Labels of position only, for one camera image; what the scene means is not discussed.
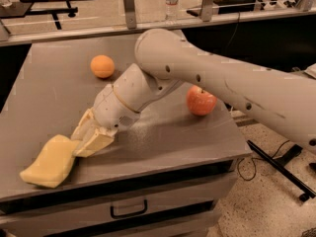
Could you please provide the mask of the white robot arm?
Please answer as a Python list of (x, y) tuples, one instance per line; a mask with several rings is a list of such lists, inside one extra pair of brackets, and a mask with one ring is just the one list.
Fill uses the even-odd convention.
[(204, 53), (163, 29), (143, 33), (136, 61), (96, 97), (71, 135), (73, 154), (88, 157), (129, 129), (151, 103), (194, 84), (302, 148), (316, 153), (316, 81)]

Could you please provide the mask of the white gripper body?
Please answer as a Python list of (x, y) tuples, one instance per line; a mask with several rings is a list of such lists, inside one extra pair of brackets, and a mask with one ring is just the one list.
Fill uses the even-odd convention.
[(128, 130), (140, 118), (140, 114), (119, 99), (113, 84), (107, 85), (97, 95), (92, 110), (100, 126), (118, 131)]

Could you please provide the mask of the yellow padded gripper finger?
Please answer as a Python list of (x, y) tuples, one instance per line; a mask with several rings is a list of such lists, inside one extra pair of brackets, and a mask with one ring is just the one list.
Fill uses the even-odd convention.
[(81, 117), (76, 128), (71, 134), (72, 140), (88, 141), (95, 133), (98, 124), (92, 109), (88, 109)]
[(92, 125), (84, 130), (76, 131), (73, 139), (79, 144), (73, 151), (76, 157), (89, 157), (108, 147), (115, 140), (117, 131)]

